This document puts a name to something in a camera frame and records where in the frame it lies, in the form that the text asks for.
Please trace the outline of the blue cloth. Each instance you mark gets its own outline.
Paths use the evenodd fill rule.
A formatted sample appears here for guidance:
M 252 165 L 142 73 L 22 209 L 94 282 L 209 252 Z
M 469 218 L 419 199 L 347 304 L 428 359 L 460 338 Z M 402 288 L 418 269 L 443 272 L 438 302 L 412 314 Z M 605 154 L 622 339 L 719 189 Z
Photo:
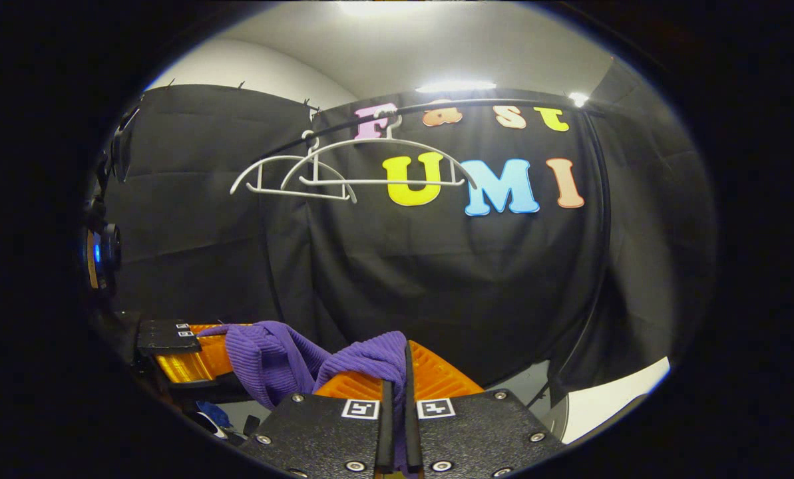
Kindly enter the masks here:
M 204 400 L 197 400 L 196 406 L 199 412 L 208 416 L 217 427 L 220 428 L 234 428 L 232 422 L 230 422 L 230 417 L 223 409 L 221 409 L 218 405 L 211 403 L 210 401 Z

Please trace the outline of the black metal clothes rack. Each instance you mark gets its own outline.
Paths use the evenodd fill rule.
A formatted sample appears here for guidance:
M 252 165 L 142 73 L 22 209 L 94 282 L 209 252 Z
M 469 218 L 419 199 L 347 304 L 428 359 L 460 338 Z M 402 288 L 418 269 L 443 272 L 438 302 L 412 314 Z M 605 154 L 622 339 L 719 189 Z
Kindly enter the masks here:
M 588 111 L 562 99 L 394 99 L 322 112 L 319 146 L 414 140 L 450 154 L 478 188 L 354 185 L 357 203 L 267 195 L 303 206 L 315 299 L 348 341 L 402 331 L 482 386 L 551 361 L 591 318 L 606 276 L 612 215 Z M 360 144 L 319 155 L 346 179 L 449 181 L 434 152 Z M 308 187 L 310 163 L 287 190 Z

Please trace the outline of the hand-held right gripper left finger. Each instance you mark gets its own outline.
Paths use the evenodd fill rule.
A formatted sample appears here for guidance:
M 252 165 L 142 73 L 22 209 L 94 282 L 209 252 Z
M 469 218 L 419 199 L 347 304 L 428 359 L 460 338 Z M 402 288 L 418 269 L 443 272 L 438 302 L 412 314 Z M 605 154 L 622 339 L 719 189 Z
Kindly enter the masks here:
M 394 467 L 393 425 L 393 384 L 344 372 L 288 395 L 240 449 L 291 479 L 382 479 Z

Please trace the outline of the black backdrop cloth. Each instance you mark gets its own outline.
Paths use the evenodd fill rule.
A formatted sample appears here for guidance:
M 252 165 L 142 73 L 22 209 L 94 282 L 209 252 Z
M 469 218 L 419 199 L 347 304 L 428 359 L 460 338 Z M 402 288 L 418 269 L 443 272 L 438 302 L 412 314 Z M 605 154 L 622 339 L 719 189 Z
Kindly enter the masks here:
M 157 321 L 280 321 L 332 353 L 388 331 L 432 349 L 480 385 L 548 362 L 550 394 L 679 363 L 713 285 L 716 214 L 703 160 L 655 91 L 613 66 L 579 112 L 524 90 L 522 128 L 501 106 L 454 122 L 409 113 L 396 137 L 454 156 L 477 182 L 449 187 L 445 158 L 407 145 L 321 155 L 354 181 L 288 182 L 253 194 L 236 176 L 257 155 L 378 106 L 381 95 L 309 118 L 300 103 L 228 86 L 143 94 L 132 167 L 110 186 L 124 234 L 114 306 Z

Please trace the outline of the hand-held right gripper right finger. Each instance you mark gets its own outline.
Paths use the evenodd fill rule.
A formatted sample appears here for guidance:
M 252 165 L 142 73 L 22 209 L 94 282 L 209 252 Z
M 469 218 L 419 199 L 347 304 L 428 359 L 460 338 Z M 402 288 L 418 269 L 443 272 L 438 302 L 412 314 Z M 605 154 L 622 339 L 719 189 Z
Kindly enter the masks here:
M 482 389 L 409 341 L 407 463 L 419 479 L 501 479 L 560 454 L 564 444 L 509 389 Z

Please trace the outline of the white plastic clothes hanger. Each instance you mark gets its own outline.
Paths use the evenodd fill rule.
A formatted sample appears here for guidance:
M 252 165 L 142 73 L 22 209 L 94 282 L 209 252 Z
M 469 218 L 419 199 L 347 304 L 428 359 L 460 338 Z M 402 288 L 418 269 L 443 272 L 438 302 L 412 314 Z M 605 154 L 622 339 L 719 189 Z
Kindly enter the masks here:
M 280 184 L 279 189 L 284 191 L 287 186 L 290 184 L 292 176 L 294 173 L 298 172 L 301 169 L 303 164 L 310 163 L 313 166 L 313 178 L 308 179 L 303 176 L 299 176 L 298 181 L 301 182 L 303 185 L 308 187 L 329 187 L 329 186 L 341 186 L 341 187 L 354 187 L 354 185 L 364 185 L 364 186 L 371 186 L 371 185 L 418 185 L 418 186 L 440 186 L 440 187 L 458 187 L 463 185 L 464 183 L 469 183 L 470 187 L 478 188 L 479 183 L 473 177 L 473 175 L 466 169 L 466 167 L 461 164 L 461 162 L 457 161 L 456 158 L 451 156 L 450 154 L 446 154 L 442 150 L 437 148 L 433 148 L 424 143 L 414 142 L 414 140 L 405 140 L 393 137 L 393 129 L 396 128 L 396 125 L 388 126 L 385 128 L 385 135 L 384 137 L 379 138 L 356 138 L 351 140 L 342 140 L 341 142 L 336 142 L 323 148 L 315 148 L 313 149 L 308 155 L 302 158 L 302 160 L 298 160 L 293 167 L 291 167 L 290 171 L 284 176 L 282 179 L 282 183 Z M 357 146 L 360 144 L 375 144 L 375 145 L 384 145 L 384 144 L 394 144 L 394 145 L 402 145 L 402 146 L 412 146 L 412 148 L 420 148 L 425 152 L 434 152 L 434 154 L 439 154 L 449 162 L 449 170 L 451 171 L 451 179 L 449 181 L 431 181 L 431 180 L 424 180 L 424 181 L 410 181 L 410 180 L 370 180 L 370 179 L 336 179 L 333 181 L 326 181 L 321 180 L 319 178 L 319 169 L 320 166 L 323 164 L 319 160 L 320 154 L 325 154 L 325 152 L 332 152 L 335 150 L 339 150 L 341 148 L 348 148 L 348 146 Z
M 313 156 L 306 160 L 305 157 L 298 156 L 298 155 L 274 155 L 269 156 L 267 158 L 263 158 L 263 160 L 257 160 L 256 163 L 251 164 L 245 170 L 242 170 L 236 179 L 230 186 L 229 195 L 233 195 L 238 191 L 238 188 L 244 182 L 244 180 L 250 175 L 251 173 L 256 174 L 256 185 L 251 184 L 250 182 L 246 182 L 245 188 L 250 191 L 250 193 L 255 194 L 267 194 L 267 195 L 281 195 L 287 197 L 299 197 L 299 198 L 306 198 L 306 199 L 323 199 L 323 200 L 338 200 L 338 201 L 349 201 L 352 204 L 357 203 L 357 195 L 354 192 L 354 189 L 346 183 L 345 176 L 342 175 L 341 172 L 338 172 L 332 166 L 328 166 L 323 162 L 319 161 L 319 156 L 315 154 L 315 150 L 319 146 L 319 139 L 315 138 L 315 134 L 313 130 L 304 130 L 300 136 L 300 139 L 303 140 L 303 143 L 306 143 L 308 140 L 313 140 L 313 146 L 309 148 L 309 154 L 313 154 Z M 315 170 L 315 176 L 318 176 L 319 170 L 323 168 L 326 172 L 333 174 L 338 180 L 338 184 L 341 186 L 341 193 L 337 195 L 329 195 L 329 194 L 321 194 L 321 193 L 310 193 L 308 191 L 293 191 L 287 190 L 284 187 L 280 187 L 278 189 L 275 188 L 264 188 L 263 181 L 264 181 L 264 167 L 266 164 L 271 164 L 273 162 L 277 162 L 280 160 L 294 160 L 296 164 L 294 166 L 303 166 L 303 164 L 311 163 L 313 169 Z

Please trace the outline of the large ceiling light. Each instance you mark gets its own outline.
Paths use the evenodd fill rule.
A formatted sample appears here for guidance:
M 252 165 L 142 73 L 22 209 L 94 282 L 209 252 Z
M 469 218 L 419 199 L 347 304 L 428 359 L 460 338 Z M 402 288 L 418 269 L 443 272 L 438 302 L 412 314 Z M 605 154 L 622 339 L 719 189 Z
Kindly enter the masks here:
M 354 16 L 400 15 L 411 13 L 433 6 L 433 2 L 422 0 L 341 0 L 336 5 L 346 13 Z

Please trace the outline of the purple ribbed jacket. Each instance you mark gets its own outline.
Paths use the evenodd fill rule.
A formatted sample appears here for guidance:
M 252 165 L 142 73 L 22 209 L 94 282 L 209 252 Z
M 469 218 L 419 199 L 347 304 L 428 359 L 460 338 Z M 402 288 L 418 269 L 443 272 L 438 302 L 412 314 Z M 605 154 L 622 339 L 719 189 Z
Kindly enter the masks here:
M 344 372 L 393 384 L 393 469 L 416 479 L 408 467 L 405 434 L 408 340 L 400 331 L 352 343 L 335 353 L 277 321 L 232 325 L 220 335 L 226 339 L 233 373 L 245 391 L 271 412 L 288 395 L 314 393 Z

